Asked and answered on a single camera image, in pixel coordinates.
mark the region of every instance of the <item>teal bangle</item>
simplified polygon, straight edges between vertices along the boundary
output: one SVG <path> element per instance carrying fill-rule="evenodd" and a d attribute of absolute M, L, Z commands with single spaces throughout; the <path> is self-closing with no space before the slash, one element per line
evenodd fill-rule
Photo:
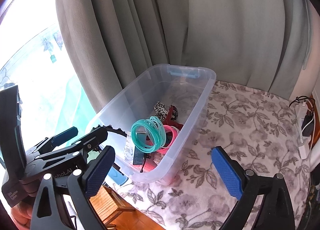
<path fill-rule="evenodd" d="M 144 127 L 153 145 L 147 145 L 137 137 L 137 129 Z M 158 117 L 150 117 L 150 119 L 141 119 L 135 122 L 131 127 L 131 138 L 134 145 L 144 153 L 152 153 L 165 145 L 166 134 L 165 129 Z"/>

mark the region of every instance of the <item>curtain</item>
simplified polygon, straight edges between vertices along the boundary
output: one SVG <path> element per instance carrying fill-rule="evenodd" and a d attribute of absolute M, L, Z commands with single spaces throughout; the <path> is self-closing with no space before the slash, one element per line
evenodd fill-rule
<path fill-rule="evenodd" d="M 288 99 L 309 49 L 307 0 L 56 0 L 96 112 L 148 67 L 207 67 Z"/>

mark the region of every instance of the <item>hand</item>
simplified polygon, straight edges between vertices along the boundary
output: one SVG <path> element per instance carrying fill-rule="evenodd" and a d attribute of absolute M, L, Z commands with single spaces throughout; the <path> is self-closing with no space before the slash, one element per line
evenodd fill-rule
<path fill-rule="evenodd" d="M 30 229 L 32 207 L 24 202 L 20 202 L 11 209 L 11 215 L 18 229 Z"/>

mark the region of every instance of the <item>pink bangle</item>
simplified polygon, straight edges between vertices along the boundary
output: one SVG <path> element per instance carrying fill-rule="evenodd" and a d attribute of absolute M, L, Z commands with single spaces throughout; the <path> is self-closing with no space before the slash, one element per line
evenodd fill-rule
<path fill-rule="evenodd" d="M 177 128 L 175 128 L 174 126 L 169 126 L 169 125 L 164 125 L 164 129 L 165 129 L 165 132 L 168 133 L 168 132 L 172 132 L 172 140 L 170 142 L 170 144 L 167 146 L 167 147 L 162 147 L 160 148 L 159 150 L 157 150 L 158 153 L 161 153 L 161 154 L 166 154 L 169 147 L 173 144 L 174 140 L 177 138 L 178 136 L 178 133 L 180 132 Z"/>

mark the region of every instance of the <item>wooden floor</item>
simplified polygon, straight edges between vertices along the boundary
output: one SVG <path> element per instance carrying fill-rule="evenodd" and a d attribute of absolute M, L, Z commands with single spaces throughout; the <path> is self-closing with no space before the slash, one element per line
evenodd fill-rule
<path fill-rule="evenodd" d="M 118 218 L 112 221 L 117 230 L 164 230 L 155 221 L 142 214 L 140 211 L 123 212 Z"/>

